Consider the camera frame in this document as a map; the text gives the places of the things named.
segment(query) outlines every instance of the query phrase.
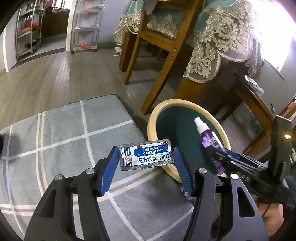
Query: round stool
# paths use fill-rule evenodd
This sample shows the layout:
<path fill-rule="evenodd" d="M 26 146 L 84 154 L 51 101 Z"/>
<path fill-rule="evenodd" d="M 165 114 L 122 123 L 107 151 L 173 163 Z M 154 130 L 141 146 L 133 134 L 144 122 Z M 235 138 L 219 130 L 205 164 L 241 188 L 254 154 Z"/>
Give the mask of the round stool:
<path fill-rule="evenodd" d="M 187 159 L 195 160 L 199 167 L 217 174 L 215 165 L 201 143 L 194 123 L 196 117 L 200 117 L 216 133 L 224 147 L 231 150 L 226 133 L 218 121 L 202 107 L 181 99 L 166 100 L 155 107 L 148 121 L 148 140 L 170 139 L 172 150 L 180 146 Z M 173 164 L 165 165 L 163 169 L 172 178 L 181 181 Z"/>

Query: blue gripper pad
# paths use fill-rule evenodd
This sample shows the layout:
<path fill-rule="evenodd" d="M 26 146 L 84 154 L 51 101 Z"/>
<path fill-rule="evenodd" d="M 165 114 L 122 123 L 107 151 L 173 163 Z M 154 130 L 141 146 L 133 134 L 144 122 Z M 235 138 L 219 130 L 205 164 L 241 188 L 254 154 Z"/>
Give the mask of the blue gripper pad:
<path fill-rule="evenodd" d="M 238 156 L 237 156 L 237 154 L 234 153 L 233 151 L 230 151 L 230 150 L 228 150 L 228 149 L 226 149 L 226 148 L 225 148 L 225 150 L 226 150 L 226 153 L 227 153 L 228 155 L 232 156 L 234 159 L 237 159 L 237 160 L 239 159 Z"/>
<path fill-rule="evenodd" d="M 104 196 L 105 192 L 109 191 L 114 173 L 116 171 L 119 162 L 119 151 L 116 146 L 114 146 L 107 157 L 108 163 L 101 176 L 101 186 L 99 188 L 99 194 Z"/>
<path fill-rule="evenodd" d="M 174 148 L 174 164 L 178 170 L 183 188 L 190 196 L 194 194 L 193 177 L 191 176 L 186 164 L 177 147 Z"/>

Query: green cushion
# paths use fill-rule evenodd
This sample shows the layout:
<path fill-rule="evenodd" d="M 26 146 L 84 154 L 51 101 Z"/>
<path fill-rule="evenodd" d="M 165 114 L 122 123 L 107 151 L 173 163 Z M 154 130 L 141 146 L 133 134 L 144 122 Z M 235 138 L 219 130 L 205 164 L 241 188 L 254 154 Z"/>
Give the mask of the green cushion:
<path fill-rule="evenodd" d="M 194 123 L 196 117 L 200 117 L 222 141 L 214 125 L 205 116 L 183 106 L 169 107 L 160 113 L 156 121 L 158 139 L 170 139 L 172 148 L 180 146 L 187 159 L 195 160 L 199 167 L 204 167 L 216 175 L 218 172 L 215 165 L 206 154 L 197 132 Z"/>

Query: window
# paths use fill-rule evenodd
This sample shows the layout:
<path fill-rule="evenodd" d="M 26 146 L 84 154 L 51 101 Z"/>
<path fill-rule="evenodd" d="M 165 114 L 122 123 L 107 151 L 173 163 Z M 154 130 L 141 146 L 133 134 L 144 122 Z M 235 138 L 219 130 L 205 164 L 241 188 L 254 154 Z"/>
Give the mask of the window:
<path fill-rule="evenodd" d="M 290 51 L 296 27 L 287 11 L 269 0 L 252 0 L 256 21 L 252 33 L 261 43 L 261 56 L 280 71 Z"/>
<path fill-rule="evenodd" d="M 73 0 L 56 0 L 55 7 L 71 8 Z"/>

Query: spray bottle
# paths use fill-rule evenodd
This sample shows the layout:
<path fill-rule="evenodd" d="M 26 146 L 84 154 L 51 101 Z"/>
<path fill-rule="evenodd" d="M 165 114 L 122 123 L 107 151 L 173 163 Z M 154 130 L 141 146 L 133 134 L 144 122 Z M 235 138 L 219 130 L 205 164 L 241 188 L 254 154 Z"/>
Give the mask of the spray bottle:
<path fill-rule="evenodd" d="M 202 144 L 205 148 L 208 146 L 213 146 L 223 152 L 226 152 L 215 132 L 211 131 L 206 123 L 204 123 L 199 117 L 195 118 L 194 122 L 196 124 L 197 131 L 202 138 Z M 212 159 L 212 161 L 219 174 L 225 173 L 225 169 L 219 161 L 215 159 Z"/>

